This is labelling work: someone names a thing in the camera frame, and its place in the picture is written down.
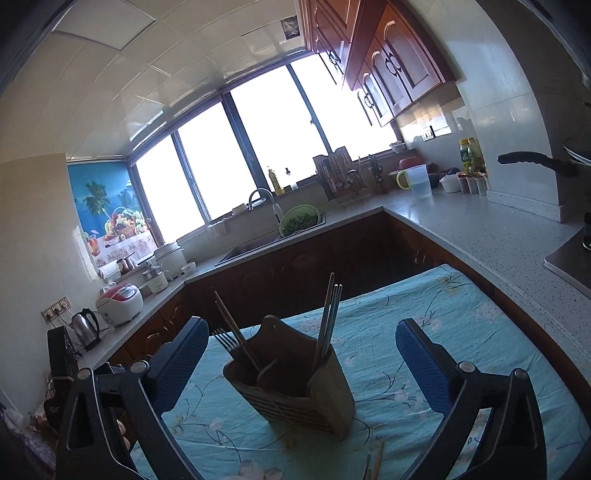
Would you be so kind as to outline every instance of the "paper towel roll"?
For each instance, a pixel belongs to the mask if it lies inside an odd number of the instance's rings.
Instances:
[[[117,262],[107,263],[104,267],[99,268],[99,275],[105,281],[113,280],[111,277],[114,277],[117,273],[120,273]]]

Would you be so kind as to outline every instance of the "rice cooker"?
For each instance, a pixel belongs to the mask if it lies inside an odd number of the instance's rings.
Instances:
[[[132,283],[114,286],[96,301],[96,309],[111,326],[130,321],[143,306],[144,299],[139,288]]]

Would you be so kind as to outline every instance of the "floral tablecloth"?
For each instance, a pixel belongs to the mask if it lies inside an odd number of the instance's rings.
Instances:
[[[287,319],[316,336],[320,309]],[[175,408],[163,415],[176,441],[206,480],[359,480],[368,452],[385,442],[380,478],[400,478],[443,418],[433,412],[394,341],[399,320],[412,317],[454,359],[483,372],[528,371],[540,406],[548,479],[572,463],[589,428],[545,357],[468,278],[448,265],[341,302],[333,346],[356,401],[349,436],[335,437],[263,419],[224,379],[230,360],[211,337]],[[256,327],[245,329],[253,335]],[[488,412],[481,411],[451,478],[464,471]],[[138,471],[155,478],[139,445]]]

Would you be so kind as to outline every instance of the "wooden cabinet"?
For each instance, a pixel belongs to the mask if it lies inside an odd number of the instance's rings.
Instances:
[[[390,103],[385,96],[383,87],[377,82],[372,69],[366,64],[359,74],[359,83],[363,91],[364,104],[374,111],[380,126],[384,127],[394,119]]]
[[[300,0],[306,46],[325,52],[384,126],[455,80],[433,39],[401,0]]]
[[[392,68],[393,66],[390,67],[391,70],[389,69],[388,66],[391,64],[375,38],[369,46],[365,61],[376,81],[376,88],[380,90],[389,106],[392,117],[397,116],[412,104],[410,95],[400,75],[392,74],[395,73],[395,70]]]
[[[396,2],[396,6],[386,5],[375,33],[383,54],[382,78],[390,82],[394,77],[398,87],[402,83],[415,102],[437,85],[454,78],[417,19],[401,2]]]

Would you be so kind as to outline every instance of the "palm tree picture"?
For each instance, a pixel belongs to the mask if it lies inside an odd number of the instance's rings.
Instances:
[[[106,208],[111,205],[111,202],[107,198],[106,187],[100,183],[91,181],[86,184],[86,188],[90,192],[90,196],[84,199],[84,203],[90,214],[99,216],[101,213],[104,213],[108,218],[111,218],[106,211]]]

